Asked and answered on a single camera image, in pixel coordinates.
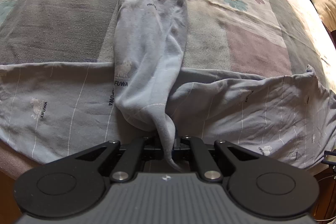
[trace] white stripe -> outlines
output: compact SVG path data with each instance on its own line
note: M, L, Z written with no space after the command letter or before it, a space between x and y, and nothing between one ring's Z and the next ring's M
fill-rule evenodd
M85 85L85 82L86 82L87 75L89 73L89 67L90 67L90 65L91 65L91 63L87 66L86 76L85 76L85 79L84 79L84 82L83 82L83 85L82 85L82 89L81 89L81 92L79 93L79 96L78 96L75 108L73 109L73 113L72 113L72 117L71 117L70 130L69 130L69 139L68 139L68 156L69 156L69 148L70 148L70 135L71 135L71 128L72 128L72 121L74 119L74 115L75 115L75 111L76 111L76 108L77 108L77 104L78 104L79 98L80 98L80 96L82 94L82 91L83 91L83 88L84 88L84 85Z
M326 119L327 119L327 116L326 116L326 110L325 110L325 108L324 108L323 102L322 102L322 106L323 106L323 112L324 112L324 117L325 117L325 118L324 118L324 122L325 122Z
M265 100L265 131L264 131L264 133L263 133L263 135L262 135L262 142L261 142L261 143L264 143L264 135L265 135L266 128L267 128L266 109L267 109L268 90L269 90L269 85L268 85L268 87L267 87L267 94L266 94L266 100Z
M315 123L314 123L314 104L312 104L312 108L313 108L313 134L314 134L314 130L315 130ZM317 112L317 122L318 122L318 126L319 126L319 113ZM322 150L321 147L321 134L320 134L320 130L318 128L318 132L319 132L319 147L320 147L320 151Z
M110 119L111 119L111 115L112 115L112 112L113 112L113 109L114 109L114 102L113 102L113 106L112 106L112 109L110 111L110 116L109 116L109 120L107 122L107 127L106 127L106 133L105 133L105 138L104 138L104 142L106 142L106 137L107 137L107 130L109 130L109 124L110 124Z
M215 82L217 81L217 75L218 75L218 70L216 70L216 78L215 78ZM211 102L210 102L210 106L209 106L209 110L208 110L208 115L207 115L207 118L204 120L203 122L203 128L202 128L202 136L201 136L201 139L203 139L203 133L204 133L204 126L205 126L205 121L209 118L209 115L210 115L210 109L211 109L211 105L212 105L212 101L213 101L213 98L215 97L216 95L214 95L211 99Z
M162 104L162 103L159 103L159 104L151 104L151 105L147 105L147 106L144 106L142 109L138 110L134 115L129 115L127 118L124 116L125 120L128 121L131 117L135 117L136 115L138 115L141 111L143 111L145 108L147 107L150 107L150 106L165 106L166 104Z
M315 123L314 123L314 103L312 103L311 104L311 106L312 106L312 119L313 119L313 135L314 135L314 130L315 130Z
M300 81L301 81L301 78L302 78L302 75L300 76L300 79L299 79L299 81L298 81L298 83L297 83L297 87L296 87L296 90L297 90L297 96L296 96L296 97L297 97L297 98L296 98L295 105L294 105L294 124L293 124L293 129L294 129L295 136L296 136L296 138L295 138L295 142L294 142L294 148L296 148L296 144L297 144L297 142L298 142L297 132L296 132L296 130L295 130L295 120L296 120L295 107L296 107L296 104L297 104L297 101L298 101L298 98L299 98L299 83L300 83Z
M175 111L173 112L173 114L172 114L171 116L173 116L173 115L175 114L176 110L177 110L177 109L184 103L184 101L189 97L191 91L193 90L194 84L195 84L195 82L193 82L193 85L191 86L191 88L190 88L190 90L189 90L189 92L188 92L187 97L185 97L184 100L182 100L182 102L176 107Z
M55 65L55 62L53 62L52 64L50 77L53 75L54 65Z
M237 145L239 145L239 139L240 139L240 137L243 133L243 128L244 128L243 115L244 115L244 100L241 103L241 132L240 132L240 135L239 135L239 138L238 138Z
M279 140L282 141L282 144L285 145L285 143L283 142L283 140L280 138L281 135L281 128L282 128L282 100L284 98L284 82L285 82L285 78L283 78L282 81L282 95L281 95L281 103L280 103L280 117L281 117L281 125L280 125L280 129L279 129Z
M322 147L321 147L321 131L320 131L320 114L319 114L320 110L318 110L317 113L317 130L319 132L319 146L320 146L320 152L322 151Z
M42 100L42 104L41 104L41 107L40 107L40 110L39 110L39 114L37 115L37 119L36 119L36 127L35 127L35 143L34 143L34 147L33 147L33 151L31 152L31 158L33 158L33 155L34 155L34 150L35 150L35 146L36 146L36 139L37 139L37 123L39 121L39 117L40 117L40 112L43 108L43 100Z
M17 80L16 90L15 90L14 98L13 98L13 101L12 101L12 107L10 109L10 115L9 115L9 120L8 120L8 139L7 139L7 144L9 142L9 137L11 135L10 130L9 130L9 123L11 122L13 103L14 103L14 99L16 97L17 87L19 86L20 76L21 76L21 66L19 67L19 79Z

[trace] metal screw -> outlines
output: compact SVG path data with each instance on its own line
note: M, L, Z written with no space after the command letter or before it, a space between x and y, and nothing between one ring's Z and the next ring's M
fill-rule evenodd
M207 179L219 179L221 177L221 173L211 170L211 171L205 172L204 176Z
M123 171L118 171L112 175L112 178L114 178L115 180L125 180L128 179L128 174Z
M163 177L161 177L164 181L168 181L171 179L170 175L164 175Z

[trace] printed bear logo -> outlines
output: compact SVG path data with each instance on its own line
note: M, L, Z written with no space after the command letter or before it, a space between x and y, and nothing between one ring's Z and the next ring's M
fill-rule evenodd
M41 108L42 108L42 101L36 99L36 98L32 98L30 100L30 103L33 105L33 111L35 113L35 116L34 114L32 114L31 116L34 118L34 120L37 118L37 116L39 115L40 111L41 111Z
M132 62L129 60L124 61L121 65L115 67L115 76L121 78L128 78L128 73L132 68Z
M267 145L267 146L263 147L262 150L264 151L265 156L269 156L271 154L272 147L270 145Z
M291 160L297 160L298 155L302 156L301 153L299 153L298 151L293 151L291 155Z
M264 156L269 156L271 154L272 147L270 145L267 145L263 148L259 147L259 150Z

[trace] circular pad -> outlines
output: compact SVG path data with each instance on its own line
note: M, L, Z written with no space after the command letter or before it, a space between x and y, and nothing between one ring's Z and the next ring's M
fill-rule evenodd
M319 194L313 176L282 162L266 160L241 161L227 190L239 206L271 219L308 212Z
M281 173L267 173L257 178L260 190L271 195L285 195L295 188L295 181Z
M47 195L63 195L73 190L75 186L76 178L65 173L46 175L37 183L37 188Z

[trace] pink patch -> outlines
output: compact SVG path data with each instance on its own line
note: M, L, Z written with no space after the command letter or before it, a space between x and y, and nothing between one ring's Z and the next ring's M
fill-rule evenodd
M265 77L292 74L286 48L238 26L225 26L232 71Z

